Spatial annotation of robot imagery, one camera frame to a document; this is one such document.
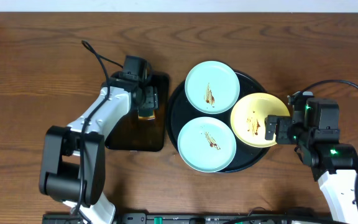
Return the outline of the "yellow plate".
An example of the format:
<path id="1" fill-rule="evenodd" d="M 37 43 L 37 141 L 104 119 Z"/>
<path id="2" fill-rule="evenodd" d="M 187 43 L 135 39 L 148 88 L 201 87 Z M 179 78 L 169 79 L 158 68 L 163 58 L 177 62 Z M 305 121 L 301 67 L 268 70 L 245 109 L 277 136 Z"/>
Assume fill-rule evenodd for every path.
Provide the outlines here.
<path id="1" fill-rule="evenodd" d="M 265 119 L 268 115 L 289 116 L 287 106 L 268 93 L 252 93 L 241 98 L 231 111 L 231 128 L 243 143 L 258 148 L 271 147 L 276 141 L 266 140 Z"/>

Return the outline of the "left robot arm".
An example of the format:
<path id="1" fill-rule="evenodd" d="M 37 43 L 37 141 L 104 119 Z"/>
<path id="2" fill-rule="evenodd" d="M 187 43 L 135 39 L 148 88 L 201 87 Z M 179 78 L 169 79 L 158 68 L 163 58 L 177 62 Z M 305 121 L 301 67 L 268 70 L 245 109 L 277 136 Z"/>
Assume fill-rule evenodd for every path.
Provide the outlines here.
<path id="1" fill-rule="evenodd" d="M 130 110 L 158 108 L 158 90 L 118 80 L 102 87 L 96 101 L 65 127 L 51 126 L 45 135 L 39 189 L 70 207 L 61 223 L 112 223 L 115 206 L 103 194 L 105 139 Z"/>

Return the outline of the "orange green sponge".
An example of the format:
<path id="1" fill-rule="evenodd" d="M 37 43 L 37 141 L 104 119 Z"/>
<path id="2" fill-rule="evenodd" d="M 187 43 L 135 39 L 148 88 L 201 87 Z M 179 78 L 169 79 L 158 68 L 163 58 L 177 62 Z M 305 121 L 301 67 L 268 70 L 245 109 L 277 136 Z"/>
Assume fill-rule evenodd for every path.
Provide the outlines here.
<path id="1" fill-rule="evenodd" d="M 150 116 L 140 116 L 140 115 L 138 115 L 138 119 L 139 120 L 153 120 L 153 119 L 155 119 L 155 115 L 154 114 L 152 114 Z"/>

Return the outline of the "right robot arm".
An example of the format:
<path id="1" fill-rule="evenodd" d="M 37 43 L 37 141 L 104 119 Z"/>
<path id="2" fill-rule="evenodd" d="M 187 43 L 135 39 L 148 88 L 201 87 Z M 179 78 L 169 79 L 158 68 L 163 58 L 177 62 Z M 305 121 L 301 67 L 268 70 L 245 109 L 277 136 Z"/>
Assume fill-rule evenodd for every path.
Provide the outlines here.
<path id="1" fill-rule="evenodd" d="M 292 144 L 300 161 L 311 168 L 329 205 L 333 220 L 358 223 L 358 155 L 354 146 L 339 142 L 339 115 L 269 115 L 267 140 Z"/>

